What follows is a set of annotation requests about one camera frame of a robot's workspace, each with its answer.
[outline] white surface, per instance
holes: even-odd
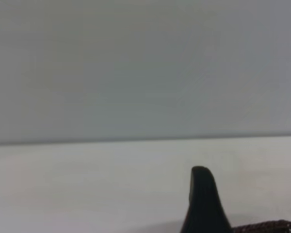
[[[291,0],[0,0],[0,143],[291,133]]]
[[[0,147],[0,233],[178,233],[190,169],[232,225],[291,220],[291,137]]]

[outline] dark brown woven object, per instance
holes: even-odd
[[[291,233],[291,222],[285,220],[262,222],[233,228],[234,233]]]

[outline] gray wall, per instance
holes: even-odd
[[[0,143],[291,133],[291,0],[1,0]]]

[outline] black plastic piece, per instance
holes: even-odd
[[[189,201],[189,210],[180,233],[232,233],[214,177],[208,168],[192,168]]]

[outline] white table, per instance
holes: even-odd
[[[232,225],[291,220],[291,137],[0,147],[0,233],[178,233],[190,169]]]

